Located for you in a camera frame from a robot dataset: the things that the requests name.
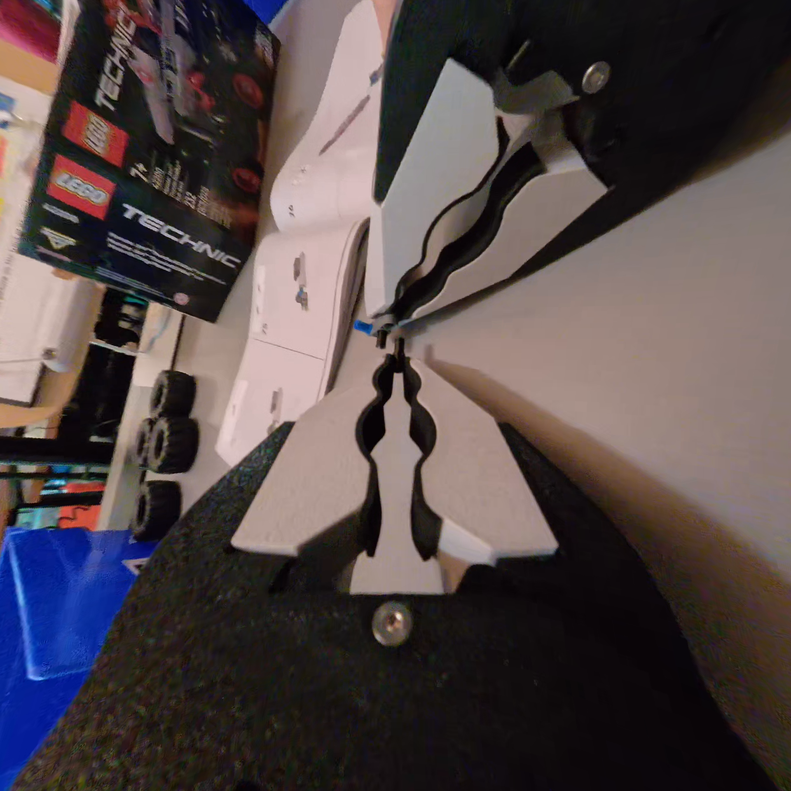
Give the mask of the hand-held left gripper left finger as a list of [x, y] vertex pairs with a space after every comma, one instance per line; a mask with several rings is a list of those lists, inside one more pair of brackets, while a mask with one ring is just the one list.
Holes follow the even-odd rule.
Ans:
[[233, 535], [232, 547], [295, 563], [309, 588], [335, 588], [381, 533], [377, 463], [397, 357], [332, 391], [297, 420]]

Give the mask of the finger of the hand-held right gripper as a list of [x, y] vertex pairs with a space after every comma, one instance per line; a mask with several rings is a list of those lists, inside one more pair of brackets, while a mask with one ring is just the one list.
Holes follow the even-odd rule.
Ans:
[[478, 192], [434, 225], [395, 321], [421, 319], [506, 281], [607, 192], [563, 122], [539, 121]]
[[490, 85], [446, 60], [386, 195], [374, 199], [365, 273], [370, 317], [394, 317], [444, 213], [478, 192], [539, 121], [562, 121], [561, 110], [576, 99], [553, 71], [519, 87], [503, 75]]

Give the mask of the blue plastic bin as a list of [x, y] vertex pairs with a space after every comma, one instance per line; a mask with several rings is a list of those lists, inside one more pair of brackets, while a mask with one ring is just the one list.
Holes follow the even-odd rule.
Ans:
[[157, 542], [11, 528], [1, 558], [1, 789], [63, 717]]

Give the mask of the black metal bar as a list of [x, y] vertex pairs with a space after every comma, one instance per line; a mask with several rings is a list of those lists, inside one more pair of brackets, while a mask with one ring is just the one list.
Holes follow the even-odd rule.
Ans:
[[2, 465], [108, 466], [114, 445], [61, 438], [1, 437]]

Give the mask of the white instruction booklet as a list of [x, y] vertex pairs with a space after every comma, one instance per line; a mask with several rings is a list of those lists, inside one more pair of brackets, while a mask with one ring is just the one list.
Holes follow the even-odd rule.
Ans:
[[316, 113], [274, 179], [240, 369], [215, 450], [233, 466], [332, 388], [365, 272], [383, 54], [374, 2], [339, 32]]

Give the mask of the grey beam with blue pin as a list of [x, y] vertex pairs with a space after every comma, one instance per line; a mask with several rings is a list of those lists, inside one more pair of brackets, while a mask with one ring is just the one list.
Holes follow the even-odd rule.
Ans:
[[353, 329], [372, 338], [376, 348], [380, 350], [385, 349], [390, 337], [400, 331], [398, 322], [389, 314], [373, 317], [367, 321], [355, 320]]

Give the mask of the black toy set box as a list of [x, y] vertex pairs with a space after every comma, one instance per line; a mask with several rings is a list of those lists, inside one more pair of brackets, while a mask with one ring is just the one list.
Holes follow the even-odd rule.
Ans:
[[207, 322], [252, 254], [280, 42], [248, 2], [68, 2], [17, 251]]

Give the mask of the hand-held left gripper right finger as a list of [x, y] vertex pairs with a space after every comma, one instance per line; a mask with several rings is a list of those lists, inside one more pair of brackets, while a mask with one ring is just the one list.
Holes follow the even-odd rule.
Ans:
[[410, 500], [420, 568], [401, 592], [444, 592], [441, 555], [466, 567], [553, 556], [559, 541], [497, 421], [422, 361], [404, 358], [403, 390], [420, 451]]

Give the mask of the white desk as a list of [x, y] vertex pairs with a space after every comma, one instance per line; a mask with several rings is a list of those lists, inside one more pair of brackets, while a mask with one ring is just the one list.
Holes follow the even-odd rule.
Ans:
[[407, 349], [622, 529], [789, 789], [789, 61], [685, 186]]

